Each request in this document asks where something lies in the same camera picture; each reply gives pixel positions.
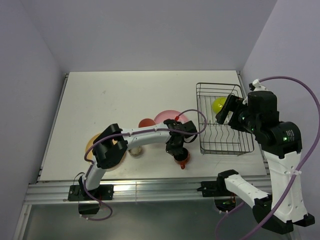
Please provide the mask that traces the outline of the lime green bowl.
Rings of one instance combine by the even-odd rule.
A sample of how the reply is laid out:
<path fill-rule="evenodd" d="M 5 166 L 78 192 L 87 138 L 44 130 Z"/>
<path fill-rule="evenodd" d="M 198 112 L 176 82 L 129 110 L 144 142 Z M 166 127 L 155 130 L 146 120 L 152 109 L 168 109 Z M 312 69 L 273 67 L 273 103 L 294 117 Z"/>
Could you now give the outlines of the lime green bowl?
<path fill-rule="evenodd" d="M 211 105 L 212 111 L 215 114 L 218 114 L 222 110 L 226 100 L 227 100 L 226 97 L 218 97 L 218 98 L 216 98 L 213 101 L 212 105 Z"/>

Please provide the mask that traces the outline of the orange black mug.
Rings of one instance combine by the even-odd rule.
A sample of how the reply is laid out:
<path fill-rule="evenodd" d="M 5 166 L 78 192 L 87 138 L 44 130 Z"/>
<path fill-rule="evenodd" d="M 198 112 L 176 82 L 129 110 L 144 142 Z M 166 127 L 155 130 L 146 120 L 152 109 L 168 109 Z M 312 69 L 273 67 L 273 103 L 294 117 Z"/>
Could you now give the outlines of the orange black mug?
<path fill-rule="evenodd" d="M 181 170 L 184 170 L 186 168 L 186 165 L 190 161 L 191 155 L 189 151 L 183 147 L 182 148 L 182 153 L 175 154 L 173 156 L 174 161 L 179 165 Z"/>

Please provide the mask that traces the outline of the salmon plastic cup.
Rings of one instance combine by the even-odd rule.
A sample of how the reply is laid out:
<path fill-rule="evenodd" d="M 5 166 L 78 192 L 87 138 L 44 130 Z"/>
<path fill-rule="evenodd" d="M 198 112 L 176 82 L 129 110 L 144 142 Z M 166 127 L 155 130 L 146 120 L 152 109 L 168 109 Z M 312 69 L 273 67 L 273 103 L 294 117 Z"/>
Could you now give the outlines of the salmon plastic cup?
<path fill-rule="evenodd" d="M 139 124 L 138 127 L 139 128 L 145 128 L 145 127 L 150 127 L 150 126 L 154 126 L 156 125 L 155 121 L 151 118 L 144 118 L 142 119 Z"/>

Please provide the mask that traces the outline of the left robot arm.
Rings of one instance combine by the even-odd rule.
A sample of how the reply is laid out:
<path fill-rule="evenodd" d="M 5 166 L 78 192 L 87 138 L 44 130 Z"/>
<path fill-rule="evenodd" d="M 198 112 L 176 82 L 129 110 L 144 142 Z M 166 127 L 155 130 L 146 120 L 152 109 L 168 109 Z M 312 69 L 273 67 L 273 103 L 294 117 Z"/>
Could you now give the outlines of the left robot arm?
<path fill-rule="evenodd" d="M 79 179 L 79 194 L 86 200 L 95 198 L 106 170 L 117 166 L 128 150 L 150 144 L 166 144 L 165 151 L 178 158 L 186 154 L 185 139 L 195 138 L 198 134 L 191 120 L 182 123 L 166 119 L 142 128 L 120 128 L 117 123 L 111 124 L 84 154 L 89 169 Z"/>

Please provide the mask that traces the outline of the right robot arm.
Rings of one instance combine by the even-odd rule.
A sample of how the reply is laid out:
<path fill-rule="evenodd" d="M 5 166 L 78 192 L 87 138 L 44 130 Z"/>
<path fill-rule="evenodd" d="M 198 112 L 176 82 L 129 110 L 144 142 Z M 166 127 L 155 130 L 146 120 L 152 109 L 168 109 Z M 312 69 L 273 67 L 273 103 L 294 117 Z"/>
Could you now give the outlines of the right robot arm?
<path fill-rule="evenodd" d="M 267 160 L 272 193 L 259 190 L 231 169 L 218 174 L 216 189 L 222 195 L 230 192 L 247 203 L 258 223 L 271 214 L 263 229 L 287 234 L 294 226 L 308 227 L 315 223 L 307 212 L 302 197 L 301 178 L 297 170 L 301 160 L 302 137 L 298 126 L 279 120 L 277 97 L 271 91 L 252 91 L 245 99 L 230 94 L 216 115 L 223 124 L 231 113 L 228 125 L 254 135 Z"/>

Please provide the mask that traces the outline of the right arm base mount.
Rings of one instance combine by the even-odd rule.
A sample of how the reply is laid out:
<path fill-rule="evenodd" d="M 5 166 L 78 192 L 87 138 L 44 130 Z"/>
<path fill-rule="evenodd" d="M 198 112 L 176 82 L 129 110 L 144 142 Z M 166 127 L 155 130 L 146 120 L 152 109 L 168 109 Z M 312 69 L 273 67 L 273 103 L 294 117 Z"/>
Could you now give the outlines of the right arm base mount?
<path fill-rule="evenodd" d="M 204 198 L 208 197 L 231 197 L 235 194 L 229 190 L 225 183 L 219 181 L 202 181 L 200 187 L 196 189 L 201 192 Z"/>

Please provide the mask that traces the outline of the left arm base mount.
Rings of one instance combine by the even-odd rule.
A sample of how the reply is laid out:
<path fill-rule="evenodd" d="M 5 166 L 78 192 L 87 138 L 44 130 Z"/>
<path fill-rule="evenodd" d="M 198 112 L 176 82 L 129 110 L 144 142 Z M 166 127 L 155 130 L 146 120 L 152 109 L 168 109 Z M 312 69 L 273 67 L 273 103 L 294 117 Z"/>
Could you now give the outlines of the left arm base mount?
<path fill-rule="evenodd" d="M 81 184 L 73 184 L 69 187 L 67 200 L 78 202 L 78 212 L 81 215 L 93 216 L 101 209 L 102 201 L 113 199 L 114 186 L 112 184 L 100 185 L 97 189 L 85 191 Z"/>

